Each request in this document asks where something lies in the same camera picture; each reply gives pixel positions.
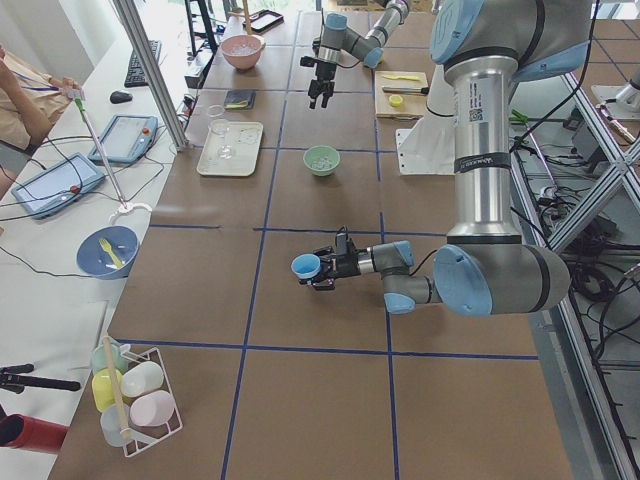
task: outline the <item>yellow spoon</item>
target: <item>yellow spoon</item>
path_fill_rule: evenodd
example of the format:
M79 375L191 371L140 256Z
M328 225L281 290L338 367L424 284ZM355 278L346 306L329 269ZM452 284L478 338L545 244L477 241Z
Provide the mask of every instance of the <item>yellow spoon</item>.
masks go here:
M389 75L382 74L383 78L388 78L389 80L413 80L414 82L419 82L421 80L417 75Z
M116 266L116 268L124 267L124 262L120 260L118 256L113 252L113 247L109 243L109 240L107 240L106 238L100 238L98 242L100 242L100 247L102 247L102 250L107 255L109 255L109 257L111 257L111 261Z

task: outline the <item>white wall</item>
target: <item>white wall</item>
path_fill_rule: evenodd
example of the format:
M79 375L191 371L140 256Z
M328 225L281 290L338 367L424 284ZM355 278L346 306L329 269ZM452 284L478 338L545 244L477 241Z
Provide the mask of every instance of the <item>white wall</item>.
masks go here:
M106 0L2 0L0 42L56 77L84 82L121 28Z

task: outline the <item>computer mouse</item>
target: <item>computer mouse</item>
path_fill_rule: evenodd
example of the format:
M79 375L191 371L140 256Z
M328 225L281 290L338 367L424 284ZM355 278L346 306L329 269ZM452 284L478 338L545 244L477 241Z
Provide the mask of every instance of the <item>computer mouse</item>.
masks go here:
M130 102L132 99L133 95L131 95L126 90L116 90L115 92L111 93L111 96L109 97L109 101L111 103Z

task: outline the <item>light blue joint cap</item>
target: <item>light blue joint cap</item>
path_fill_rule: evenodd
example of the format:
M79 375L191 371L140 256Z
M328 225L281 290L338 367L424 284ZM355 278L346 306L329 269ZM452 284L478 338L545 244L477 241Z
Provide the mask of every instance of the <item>light blue joint cap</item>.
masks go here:
M384 303L387 306L387 312L392 315L411 313L416 309L415 300L400 293L385 293Z
M367 56L364 57L363 63L365 64L366 67L376 68L380 63L380 61L382 60L383 53L384 52L380 47L376 47L373 50L371 50L369 53L367 53Z
M413 251L411 250L411 244L407 240L402 240L400 242L393 242L393 245L398 250L398 253L404 260L404 263L407 267L413 266Z
M572 72L584 64L588 47L589 42L580 43L555 55L531 63L518 70L512 80L514 82L531 82Z
M491 314L493 300L482 271L462 248L445 245L433 267L436 289L442 301L460 315Z
M339 13L330 13L324 21L324 26L330 30L346 30L347 17Z
M431 59L437 64L449 60L467 39L484 0L448 0L431 32Z

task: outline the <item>pink bowl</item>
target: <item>pink bowl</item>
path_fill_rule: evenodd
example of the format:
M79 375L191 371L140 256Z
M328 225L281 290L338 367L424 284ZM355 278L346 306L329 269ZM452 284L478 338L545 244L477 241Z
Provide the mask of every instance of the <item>pink bowl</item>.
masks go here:
M266 43L258 35L236 35L220 44L225 60L238 70L252 68L262 54Z

